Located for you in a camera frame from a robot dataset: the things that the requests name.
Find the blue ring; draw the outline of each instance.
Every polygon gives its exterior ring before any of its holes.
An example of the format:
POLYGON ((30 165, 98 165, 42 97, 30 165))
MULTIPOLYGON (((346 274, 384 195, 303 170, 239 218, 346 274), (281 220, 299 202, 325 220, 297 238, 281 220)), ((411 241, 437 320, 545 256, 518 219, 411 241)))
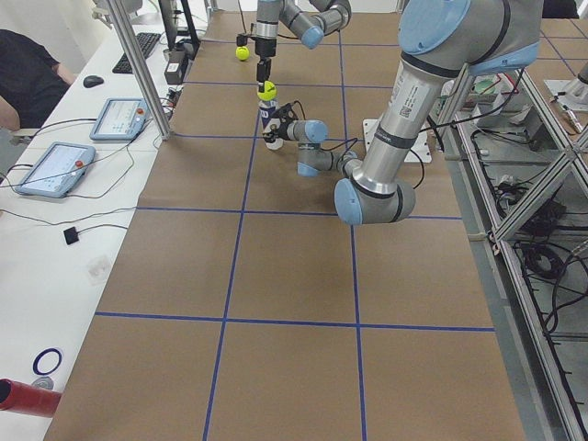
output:
POLYGON ((63 354, 59 349, 57 349, 55 347, 50 347, 49 349, 45 349, 43 352, 41 352, 40 354, 38 354, 35 357, 35 361, 33 361, 33 372, 35 372, 35 374, 41 375, 41 376, 46 376, 46 375, 52 374, 53 372, 55 372, 57 370, 57 368, 59 366, 62 365, 62 360, 63 360, 63 354), (51 352, 57 354, 57 356, 59 357, 59 359, 57 360, 57 365, 53 369, 48 370, 47 372, 41 372, 39 370, 39 362, 44 356, 46 356, 47 354, 50 354, 51 352))

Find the computer mouse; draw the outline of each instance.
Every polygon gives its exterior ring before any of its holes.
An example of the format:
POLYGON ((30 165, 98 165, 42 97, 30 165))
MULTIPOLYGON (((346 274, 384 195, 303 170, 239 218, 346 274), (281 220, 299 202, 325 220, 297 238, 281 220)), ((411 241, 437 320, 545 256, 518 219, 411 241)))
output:
POLYGON ((84 78, 84 87, 88 89, 90 87, 94 87, 95 85, 101 85, 102 83, 104 83, 104 78, 98 75, 88 75, 86 78, 84 78))

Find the white mounting plate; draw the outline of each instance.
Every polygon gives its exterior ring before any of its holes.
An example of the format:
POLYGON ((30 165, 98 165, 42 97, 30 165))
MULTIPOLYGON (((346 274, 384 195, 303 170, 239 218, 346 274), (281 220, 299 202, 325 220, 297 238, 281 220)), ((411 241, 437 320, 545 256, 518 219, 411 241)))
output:
MULTIPOLYGON (((543 82, 548 87, 549 92, 551 92, 553 96, 556 96, 566 85, 568 85, 570 80, 543 80, 543 82)), ((571 101, 565 95, 558 96, 558 101, 561 104, 568 106, 574 112, 588 112, 588 105, 578 104, 575 101, 571 101)))
MULTIPOLYGON (((378 127, 379 119, 364 119, 364 140, 366 144, 366 152, 369 150, 371 142, 374 140, 374 133, 378 127)), ((418 138, 413 146, 413 151, 418 154, 425 164, 433 161, 429 146, 426 144, 426 132, 419 133, 418 138)), ((413 154, 407 154, 404 159, 405 163, 418 163, 419 160, 413 154)))

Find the keyboard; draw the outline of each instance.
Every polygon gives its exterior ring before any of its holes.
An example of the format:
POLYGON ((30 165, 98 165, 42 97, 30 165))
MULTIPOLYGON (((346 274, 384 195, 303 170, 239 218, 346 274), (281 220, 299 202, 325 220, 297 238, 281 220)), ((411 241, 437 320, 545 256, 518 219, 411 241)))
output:
MULTIPOLYGON (((154 32, 140 32, 137 34, 137 41, 141 47, 141 52, 143 52, 143 57, 149 58, 160 37, 161 34, 154 32)), ((126 54, 122 54, 119 62, 112 68, 112 72, 114 74, 132 74, 132 68, 126 54)))

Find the white table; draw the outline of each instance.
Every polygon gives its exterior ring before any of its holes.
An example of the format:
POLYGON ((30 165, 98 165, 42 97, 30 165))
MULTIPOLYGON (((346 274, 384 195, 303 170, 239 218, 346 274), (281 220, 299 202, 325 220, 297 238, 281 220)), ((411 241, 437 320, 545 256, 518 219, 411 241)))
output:
MULTIPOLYGON (((161 31, 161 27, 135 27, 135 31, 161 31)), ((169 86, 164 80, 166 61, 158 45, 147 65, 160 96, 169 86)), ((113 31, 80 73, 46 124, 66 119, 96 118, 107 98, 138 97, 141 91, 133 75, 113 74, 112 67, 122 54, 113 31), (105 83, 86 89, 85 76, 96 74, 105 83)), ((34 164, 54 141, 92 144, 96 159, 119 150, 124 143, 92 142, 92 123, 76 123, 47 129, 25 150, 19 164, 34 164)), ((154 123, 129 147, 135 165, 112 191, 98 199, 48 199, 23 197, 0 186, 0 208, 15 213, 60 222, 79 219, 93 213, 132 208, 137 204, 161 142, 154 123)), ((92 165, 75 194, 102 194, 129 167, 131 159, 124 150, 103 162, 92 165)), ((13 171, 8 177, 18 183, 25 171, 13 171)), ((63 353, 61 366, 51 374, 55 390, 63 391, 74 361, 84 341, 96 305, 102 295, 109 270, 113 265, 125 230, 103 227, 80 236, 80 242, 67 245, 63 230, 77 230, 103 223, 128 226, 133 211, 81 220, 62 226, 47 226, 37 221, 20 219, 6 213, 0 216, 0 378, 32 383, 38 376, 32 371, 36 355, 49 347, 63 353)), ((10 441, 41 440, 50 419, 0 412, 0 439, 10 441)))

